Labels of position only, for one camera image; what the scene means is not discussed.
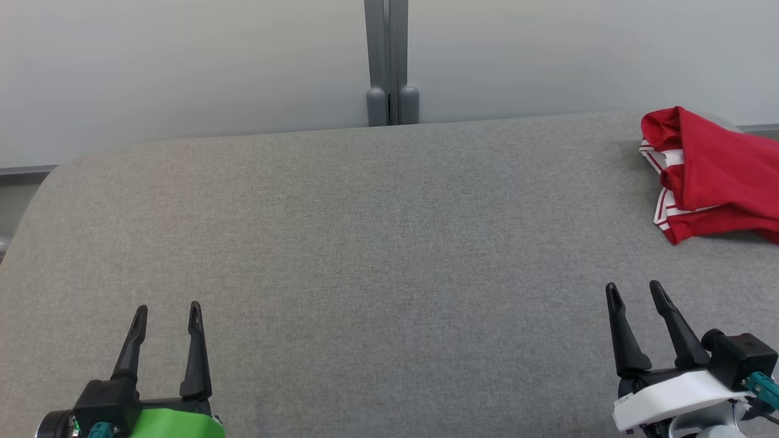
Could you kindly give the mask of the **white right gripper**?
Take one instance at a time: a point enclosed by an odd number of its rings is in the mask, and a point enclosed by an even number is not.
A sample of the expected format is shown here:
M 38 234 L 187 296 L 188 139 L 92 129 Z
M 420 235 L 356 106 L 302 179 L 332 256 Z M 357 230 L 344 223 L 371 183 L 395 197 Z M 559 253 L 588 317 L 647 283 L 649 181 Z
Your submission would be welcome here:
M 676 353 L 674 367 L 706 367 L 707 350 L 660 281 L 651 280 L 650 292 Z M 606 301 L 617 376 L 625 379 L 651 370 L 651 360 L 635 339 L 625 303 L 613 282 L 606 285 Z M 738 424 L 751 396 L 749 391 L 729 390 L 704 369 L 620 397 L 612 416 L 620 432 L 643 432 L 646 438 L 746 438 Z

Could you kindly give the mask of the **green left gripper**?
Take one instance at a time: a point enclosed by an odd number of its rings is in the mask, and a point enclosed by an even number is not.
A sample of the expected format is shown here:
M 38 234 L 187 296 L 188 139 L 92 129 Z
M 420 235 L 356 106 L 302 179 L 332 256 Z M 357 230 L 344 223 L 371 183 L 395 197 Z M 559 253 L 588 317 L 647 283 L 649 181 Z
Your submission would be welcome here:
M 140 347 L 147 335 L 147 305 L 140 305 L 125 337 L 111 379 L 138 380 Z M 225 427 L 212 415 L 211 369 L 202 308 L 192 301 L 187 319 L 190 336 L 180 397 L 142 401 L 142 411 L 129 438 L 226 438 Z

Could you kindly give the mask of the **red Bulls jersey white sleeves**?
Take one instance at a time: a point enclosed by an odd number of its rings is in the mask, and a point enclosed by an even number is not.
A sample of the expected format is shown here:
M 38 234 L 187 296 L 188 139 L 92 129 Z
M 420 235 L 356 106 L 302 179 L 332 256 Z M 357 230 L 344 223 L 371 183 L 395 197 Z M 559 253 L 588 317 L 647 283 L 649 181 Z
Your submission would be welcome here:
M 665 158 L 660 185 L 677 207 L 779 217 L 779 141 L 727 130 L 682 107 L 645 114 L 641 131 Z

